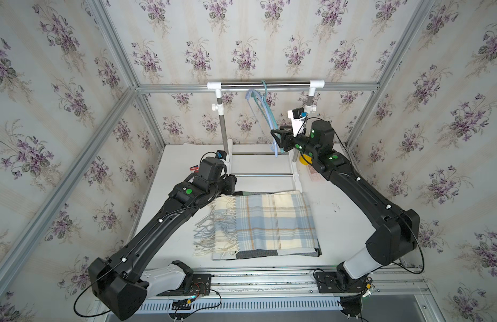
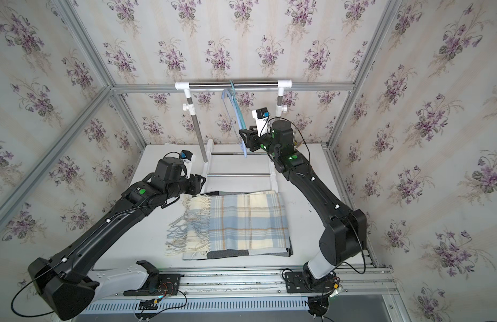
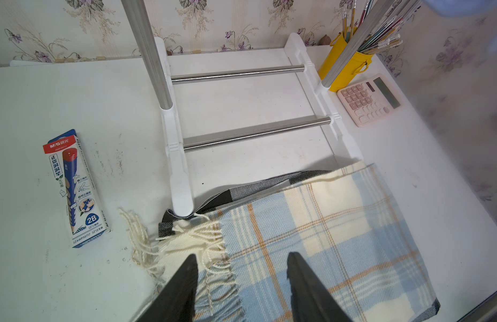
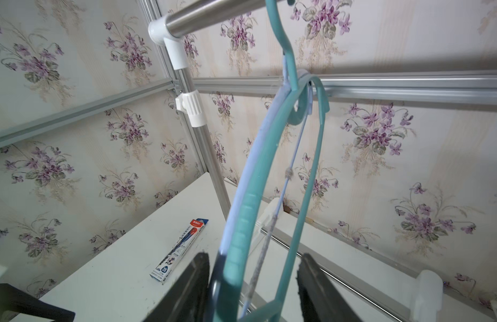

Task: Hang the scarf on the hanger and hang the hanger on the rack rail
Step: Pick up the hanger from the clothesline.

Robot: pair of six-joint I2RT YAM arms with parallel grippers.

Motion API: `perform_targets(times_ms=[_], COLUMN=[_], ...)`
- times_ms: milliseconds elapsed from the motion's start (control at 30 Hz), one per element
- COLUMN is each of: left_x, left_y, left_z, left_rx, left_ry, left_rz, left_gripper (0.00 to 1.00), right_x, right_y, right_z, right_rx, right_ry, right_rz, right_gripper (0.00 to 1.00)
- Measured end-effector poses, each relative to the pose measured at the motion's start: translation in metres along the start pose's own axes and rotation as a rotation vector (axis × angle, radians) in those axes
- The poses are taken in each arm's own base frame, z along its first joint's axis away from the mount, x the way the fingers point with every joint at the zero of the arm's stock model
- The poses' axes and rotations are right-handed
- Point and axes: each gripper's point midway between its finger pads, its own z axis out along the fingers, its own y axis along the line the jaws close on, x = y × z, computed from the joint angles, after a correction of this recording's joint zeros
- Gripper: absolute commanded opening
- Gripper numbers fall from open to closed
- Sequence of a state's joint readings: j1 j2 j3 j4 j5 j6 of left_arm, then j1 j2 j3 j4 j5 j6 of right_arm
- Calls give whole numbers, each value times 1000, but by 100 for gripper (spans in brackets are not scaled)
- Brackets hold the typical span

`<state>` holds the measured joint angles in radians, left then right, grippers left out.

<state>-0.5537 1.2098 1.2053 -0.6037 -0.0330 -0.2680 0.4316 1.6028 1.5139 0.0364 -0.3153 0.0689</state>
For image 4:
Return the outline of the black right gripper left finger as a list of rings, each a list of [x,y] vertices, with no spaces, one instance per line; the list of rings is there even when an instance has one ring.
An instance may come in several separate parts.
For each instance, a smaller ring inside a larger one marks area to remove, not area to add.
[[[145,321],[203,321],[209,273],[208,254],[198,253]]]

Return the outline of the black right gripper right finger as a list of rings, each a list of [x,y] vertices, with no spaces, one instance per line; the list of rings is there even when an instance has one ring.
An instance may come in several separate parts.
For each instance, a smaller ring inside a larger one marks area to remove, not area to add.
[[[297,282],[304,321],[362,321],[309,254],[302,255]]]

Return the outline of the light blue plastic clothes hanger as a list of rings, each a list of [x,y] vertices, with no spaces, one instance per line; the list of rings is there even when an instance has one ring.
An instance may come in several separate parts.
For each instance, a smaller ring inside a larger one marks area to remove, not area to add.
[[[253,177],[257,181],[262,181],[263,184],[267,182],[268,176],[264,174],[260,177],[257,172],[257,165],[260,160],[263,162],[273,162],[273,156],[267,155],[263,150],[270,135],[277,133],[277,124],[274,122],[277,114],[290,106],[292,108],[291,116],[293,119],[297,119],[298,123],[305,123],[308,115],[311,114],[311,91],[307,89],[307,85],[297,87],[298,95],[304,94],[306,96],[304,102],[299,102],[298,110],[294,110],[295,102],[298,98],[293,99],[293,101],[288,100],[294,93],[293,86],[298,85],[298,80],[299,72],[296,68],[294,55],[284,54],[282,86],[277,91],[273,103],[259,128],[240,178],[234,202],[228,213],[220,248],[210,279],[208,303],[203,316],[204,321],[218,321],[219,318],[216,309],[220,303],[221,292],[236,289],[231,283],[225,281],[224,278],[224,269],[228,268],[228,259],[234,259],[236,256],[240,257],[240,260],[235,264],[235,269],[240,269],[240,275],[244,275],[261,198],[256,197],[251,201],[251,205],[254,206],[255,210],[249,213],[248,216],[243,215],[243,201],[250,192],[250,184]]]

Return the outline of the teal plastic clothes hanger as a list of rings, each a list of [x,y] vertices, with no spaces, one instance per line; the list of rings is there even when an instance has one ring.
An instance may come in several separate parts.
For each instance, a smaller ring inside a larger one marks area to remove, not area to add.
[[[289,38],[287,37],[285,30],[283,28],[281,18],[279,15],[279,10],[276,1],[267,1],[266,2],[267,13],[269,16],[269,20],[271,22],[271,27],[275,34],[276,39],[282,47],[283,54],[292,54],[294,55],[294,51],[292,45],[290,43]],[[310,90],[310,102],[312,109],[312,92],[315,91],[318,98],[318,107],[319,107],[319,133],[316,144],[316,150],[314,154],[314,163],[311,166],[311,174],[309,177],[309,181],[306,187],[306,192],[303,196],[302,208],[299,212],[299,219],[295,226],[295,231],[293,234],[293,238],[291,240],[290,249],[283,267],[283,272],[278,284],[277,292],[275,294],[274,300],[269,303],[263,305],[261,308],[252,311],[250,314],[245,315],[243,320],[245,321],[278,321],[285,302],[285,298],[287,295],[287,290],[289,288],[291,273],[294,267],[296,252],[298,250],[299,242],[302,236],[303,227],[305,224],[307,211],[310,204],[311,195],[314,190],[315,177],[318,170],[318,165],[320,161],[320,153],[322,149],[322,139],[324,135],[324,126],[326,121],[326,114],[330,110],[329,99],[326,94],[325,88],[322,84],[320,78],[316,75],[312,75],[305,70],[298,70],[299,72],[299,80],[298,85],[293,86],[293,94],[288,99],[289,101],[293,101],[293,99],[298,98],[295,102],[294,110],[298,110],[299,102],[304,102],[306,96],[304,94],[298,95],[297,87],[303,87],[307,85],[307,89]],[[286,107],[284,111],[280,111],[277,114],[276,120],[274,121],[277,124],[277,133],[271,134],[270,138],[267,139],[264,145],[264,152],[267,155],[272,155],[273,159],[275,157],[275,153],[279,146],[279,142],[281,140],[281,136],[283,134],[283,130],[285,125],[298,125],[303,123],[298,123],[297,119],[293,119],[291,116],[292,108],[290,106]],[[257,165],[257,172],[259,176],[262,177],[264,174],[267,176],[271,170],[273,162],[263,162],[259,161]],[[262,181],[257,181],[255,177],[251,179],[250,184],[250,192],[244,198],[242,212],[243,215],[248,216],[249,213],[255,210],[254,206],[251,205],[251,201],[256,197],[262,198],[263,192],[266,184],[263,184]],[[244,283],[244,275],[240,275],[240,269],[235,269],[236,262],[240,260],[240,257],[236,256],[234,259],[228,259],[228,268],[224,269],[224,278],[225,281],[232,284],[236,289],[233,291],[222,291],[220,295],[220,303],[216,309],[218,314],[218,321],[236,321],[238,317],[239,310],[239,300],[242,292],[242,287]]]

